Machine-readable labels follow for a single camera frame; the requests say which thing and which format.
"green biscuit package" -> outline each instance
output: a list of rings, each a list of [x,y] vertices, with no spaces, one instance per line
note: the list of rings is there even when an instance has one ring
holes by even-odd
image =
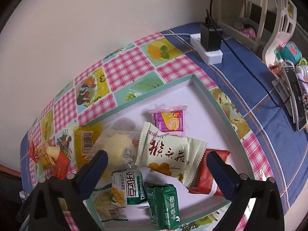
[[[172,184],[156,185],[145,182],[152,224],[162,229],[176,229],[180,224],[177,190]]]
[[[147,201],[144,192],[142,174],[137,169],[112,173],[111,205],[126,207]]]

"metal bolt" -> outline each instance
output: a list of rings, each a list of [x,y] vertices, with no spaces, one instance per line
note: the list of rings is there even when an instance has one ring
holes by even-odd
[[[39,181],[40,183],[43,183],[45,180],[46,180],[46,178],[45,178],[45,177],[42,177],[42,178],[39,178],[38,181]]]
[[[272,183],[274,183],[276,180],[275,180],[274,177],[269,177],[269,181],[272,182]]]
[[[240,174],[240,178],[242,180],[247,180],[248,179],[248,175],[247,174]]]
[[[75,174],[74,173],[70,173],[66,176],[67,179],[71,180],[75,177]]]

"white power strip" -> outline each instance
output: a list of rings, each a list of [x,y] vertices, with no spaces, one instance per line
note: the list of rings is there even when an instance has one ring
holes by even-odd
[[[202,60],[207,65],[218,64],[221,63],[222,60],[222,52],[221,50],[217,51],[205,51],[205,49],[201,45],[201,34],[192,34],[190,35],[190,43],[194,47],[194,49],[201,56]]]

